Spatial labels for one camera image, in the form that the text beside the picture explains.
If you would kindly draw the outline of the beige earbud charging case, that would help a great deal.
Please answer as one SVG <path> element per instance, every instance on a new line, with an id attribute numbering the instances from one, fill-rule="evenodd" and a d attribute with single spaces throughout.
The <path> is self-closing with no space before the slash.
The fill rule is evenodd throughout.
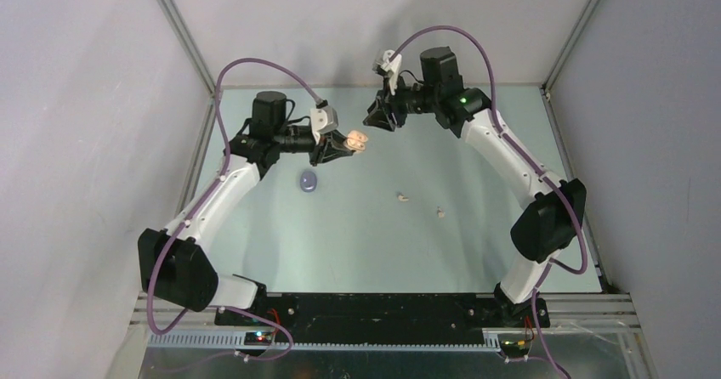
<path id="1" fill-rule="evenodd" d="M 347 134 L 346 139 L 343 143 L 345 147 L 349 150 L 355 152 L 363 152 L 366 150 L 367 142 L 368 137 L 364 133 L 353 130 Z"/>

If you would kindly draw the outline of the purple earbud charging case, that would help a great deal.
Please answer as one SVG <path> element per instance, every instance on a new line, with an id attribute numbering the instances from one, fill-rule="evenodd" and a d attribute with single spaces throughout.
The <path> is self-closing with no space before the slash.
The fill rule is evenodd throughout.
<path id="1" fill-rule="evenodd" d="M 314 171 L 303 171 L 299 178 L 299 187 L 303 192 L 310 193 L 317 189 L 318 178 Z"/>

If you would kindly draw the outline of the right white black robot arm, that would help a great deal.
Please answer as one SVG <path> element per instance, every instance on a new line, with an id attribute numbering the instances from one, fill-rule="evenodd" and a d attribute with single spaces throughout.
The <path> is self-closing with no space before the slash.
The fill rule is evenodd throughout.
<path id="1" fill-rule="evenodd" d="M 473 147 L 506 180 L 522 213 L 510 230 L 516 255 L 497 286 L 497 320 L 516 326 L 524 320 L 536 284 L 546 267 L 579 235 L 587 190 L 579 179 L 567 181 L 547 169 L 524 147 L 491 99 L 463 82 L 457 57 L 448 47 L 420 55 L 422 78 L 407 84 L 402 57 L 383 51 L 373 70 L 383 87 L 367 110 L 364 124 L 386 131 L 403 127 L 410 114 L 432 114 L 440 126 Z"/>

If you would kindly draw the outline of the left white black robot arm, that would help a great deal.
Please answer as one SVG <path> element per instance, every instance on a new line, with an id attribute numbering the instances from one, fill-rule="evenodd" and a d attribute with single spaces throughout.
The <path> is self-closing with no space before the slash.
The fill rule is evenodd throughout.
<path id="1" fill-rule="evenodd" d="M 250 117 L 224 149 L 207 189 L 164 228 L 141 233 L 139 268 L 148 295 L 194 312 L 234 307 L 249 325 L 265 321 L 269 303 L 258 295 L 261 285 L 219 273 L 207 256 L 220 227 L 281 154 L 306 153 L 310 164 L 317 166 L 360 153 L 368 141 L 358 131 L 340 133 L 337 114 L 327 104 L 312 108 L 306 125 L 289 118 L 287 107 L 293 104 L 281 92 L 258 93 Z"/>

